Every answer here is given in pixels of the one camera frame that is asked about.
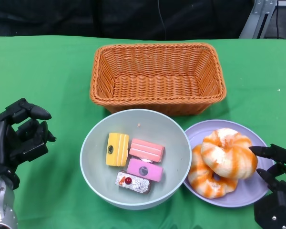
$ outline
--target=pink cake slice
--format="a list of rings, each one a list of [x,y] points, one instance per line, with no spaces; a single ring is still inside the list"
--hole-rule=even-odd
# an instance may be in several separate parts
[[[159,182],[162,178],[163,168],[132,158],[129,161],[127,173]]]
[[[154,162],[161,162],[164,146],[134,138],[130,147],[130,155]]]

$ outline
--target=light green bowl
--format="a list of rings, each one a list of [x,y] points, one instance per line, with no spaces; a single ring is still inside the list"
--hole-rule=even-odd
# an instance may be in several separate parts
[[[112,167],[105,163],[108,134],[116,132],[133,138],[163,145],[165,151],[160,182],[152,182],[148,194],[141,194],[115,185],[118,171],[126,167]],[[107,202],[125,209],[152,208],[167,200],[183,183],[192,160],[189,141],[183,129],[171,118],[155,111],[125,110],[101,120],[86,136],[80,164],[82,174],[90,188]]]

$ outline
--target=red cherry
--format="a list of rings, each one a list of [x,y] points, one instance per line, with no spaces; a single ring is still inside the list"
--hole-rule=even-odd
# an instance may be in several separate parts
[[[130,177],[125,178],[125,184],[130,185],[132,183],[132,179]]]

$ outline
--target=toy food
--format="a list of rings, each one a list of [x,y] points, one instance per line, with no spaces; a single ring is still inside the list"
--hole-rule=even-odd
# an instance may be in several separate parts
[[[128,157],[129,136],[119,133],[109,133],[106,164],[109,166],[125,166]]]
[[[247,136],[229,128],[215,130],[204,138],[201,149],[203,161],[218,175],[245,179],[255,172],[257,157],[249,147]]]
[[[134,138],[130,147],[130,155],[154,162],[161,162],[164,146]]]
[[[128,188],[135,192],[147,194],[151,189],[151,182],[148,179],[128,174],[125,171],[118,172],[115,184]]]
[[[192,164],[187,176],[192,188],[206,198],[223,197],[226,193],[233,192],[238,180],[224,177],[215,180],[214,172],[202,160],[201,149],[202,145],[197,145],[192,150]]]
[[[134,158],[130,159],[127,167],[127,173],[158,182],[162,178],[162,172],[162,167]]]

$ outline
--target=purple plate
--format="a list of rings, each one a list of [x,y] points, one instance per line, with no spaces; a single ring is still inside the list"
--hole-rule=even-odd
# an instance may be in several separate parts
[[[243,135],[250,138],[254,146],[267,146],[263,140],[257,136],[253,131],[248,128],[226,120],[208,120],[188,128],[185,133],[190,141],[191,148],[193,149],[196,145],[201,144],[204,137],[210,135],[214,130],[220,128],[231,128]],[[271,159],[257,157],[258,164],[257,168],[269,169],[274,162]],[[204,201],[221,207],[236,208],[252,204],[262,198],[268,191],[267,184],[258,175],[257,172],[252,177],[239,180],[238,185],[234,192],[230,192],[221,198],[208,199],[198,193],[196,193],[188,182],[188,179],[184,181],[185,186],[196,196]]]

